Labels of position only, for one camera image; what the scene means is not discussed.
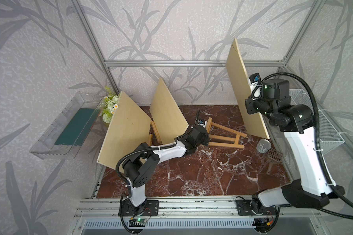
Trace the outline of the wooden easel frame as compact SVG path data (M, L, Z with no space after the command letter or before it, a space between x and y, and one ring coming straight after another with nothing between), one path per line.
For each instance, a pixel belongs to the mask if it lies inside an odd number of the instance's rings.
M153 142L153 134L149 134L147 144L148 144L149 146L151 146L151 145L152 145L152 142Z
M159 134L159 132L158 132L158 130L157 130L157 127L156 127L156 124L155 124L155 122L154 122L153 120L151 121L151 126L152 126L152 129L153 129L154 134L155 134L155 136L156 136L156 140L157 140L158 144L159 144L159 145L162 145L162 141L161 141L161 138L160 138L160 134Z
M221 129L223 131L235 134L235 137L225 137L225 136L218 136L218 135L212 135L210 134L210 131L213 127L216 127L218 129ZM209 117L207 124L206 124L206 130L209 134L209 146L218 146L218 147L228 147L228 148L239 148L243 149L244 145L240 145L239 141L241 138L246 138L247 134L236 131L234 129L230 129L228 127L222 126L220 124L214 123L213 118Z

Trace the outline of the wooden board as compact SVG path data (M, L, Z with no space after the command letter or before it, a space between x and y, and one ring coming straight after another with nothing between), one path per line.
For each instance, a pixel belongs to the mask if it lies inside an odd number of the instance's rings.
M249 115L245 106L245 100L251 95L251 88L237 39L234 39L231 44L226 61L226 70L247 134L269 139L270 136L262 115L260 113Z
M118 105L97 158L97 163L111 169L141 143L148 142L151 126L150 116L123 91Z
M172 143L176 137L183 135L189 126L162 78L158 81L150 113L160 141L164 145Z

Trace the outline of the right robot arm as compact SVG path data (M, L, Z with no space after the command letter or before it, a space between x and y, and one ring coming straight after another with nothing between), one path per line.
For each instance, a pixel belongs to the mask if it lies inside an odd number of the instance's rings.
M311 106L291 104L289 82L294 78L305 88ZM300 178L292 183L253 196L255 209L272 206L317 209L333 216L353 220L353 202L332 179L324 160L320 141L320 116L312 89L299 76L278 72L261 79L249 76L251 95L245 100L249 115L262 114L278 127L291 146Z

